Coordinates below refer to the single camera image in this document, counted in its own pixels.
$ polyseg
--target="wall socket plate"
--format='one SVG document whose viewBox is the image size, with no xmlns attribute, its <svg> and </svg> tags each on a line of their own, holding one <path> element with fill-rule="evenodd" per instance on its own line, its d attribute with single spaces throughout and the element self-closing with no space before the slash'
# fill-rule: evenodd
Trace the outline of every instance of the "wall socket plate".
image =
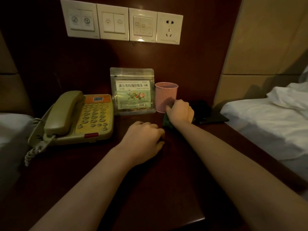
<svg viewBox="0 0 308 231">
<path fill-rule="evenodd" d="M 131 41 L 156 42 L 157 12 L 129 8 Z"/>
<path fill-rule="evenodd" d="M 60 1 L 68 36 L 99 39 L 96 4 L 74 0 Z"/>
<path fill-rule="evenodd" d="M 96 5 L 98 13 L 100 38 L 129 41 L 128 8 L 121 6 L 104 5 L 104 4 L 96 4 Z M 112 29 L 111 26 L 110 29 L 108 29 L 106 21 L 111 21 L 110 24 L 113 25 L 114 28 Z"/>
<path fill-rule="evenodd" d="M 156 43 L 180 44 L 183 15 L 158 12 Z"/>
</svg>

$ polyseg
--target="herbal tea package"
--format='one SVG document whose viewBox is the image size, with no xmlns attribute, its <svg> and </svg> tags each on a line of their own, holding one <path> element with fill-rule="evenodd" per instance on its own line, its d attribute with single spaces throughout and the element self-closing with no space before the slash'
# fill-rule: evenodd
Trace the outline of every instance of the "herbal tea package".
<svg viewBox="0 0 308 231">
<path fill-rule="evenodd" d="M 110 68 L 115 115 L 154 113 L 153 69 Z"/>
</svg>

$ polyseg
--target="beige landline phone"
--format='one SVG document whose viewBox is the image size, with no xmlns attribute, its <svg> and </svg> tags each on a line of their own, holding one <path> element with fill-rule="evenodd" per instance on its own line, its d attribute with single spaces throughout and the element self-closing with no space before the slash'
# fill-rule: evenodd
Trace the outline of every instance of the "beige landline phone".
<svg viewBox="0 0 308 231">
<path fill-rule="evenodd" d="M 83 95 L 81 91 L 63 93 L 43 118 L 34 119 L 28 139 L 33 147 L 25 165 L 49 145 L 95 142 L 111 137 L 113 104 L 109 94 Z"/>
</svg>

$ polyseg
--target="orange label on telephone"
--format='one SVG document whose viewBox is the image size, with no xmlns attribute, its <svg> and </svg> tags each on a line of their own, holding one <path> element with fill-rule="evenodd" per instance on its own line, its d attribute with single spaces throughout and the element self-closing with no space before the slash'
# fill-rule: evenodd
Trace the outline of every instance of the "orange label on telephone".
<svg viewBox="0 0 308 231">
<path fill-rule="evenodd" d="M 110 101 L 110 95 L 89 95 L 86 96 L 84 103 L 110 103 Z"/>
</svg>

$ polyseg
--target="pink mesh cup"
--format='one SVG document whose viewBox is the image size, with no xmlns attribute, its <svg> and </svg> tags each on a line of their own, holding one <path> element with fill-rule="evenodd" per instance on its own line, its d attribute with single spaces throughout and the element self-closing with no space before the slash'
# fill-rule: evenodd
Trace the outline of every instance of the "pink mesh cup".
<svg viewBox="0 0 308 231">
<path fill-rule="evenodd" d="M 166 106 L 173 104 L 176 100 L 176 92 L 179 86 L 171 82 L 158 82 L 155 86 L 156 111 L 165 113 Z"/>
</svg>

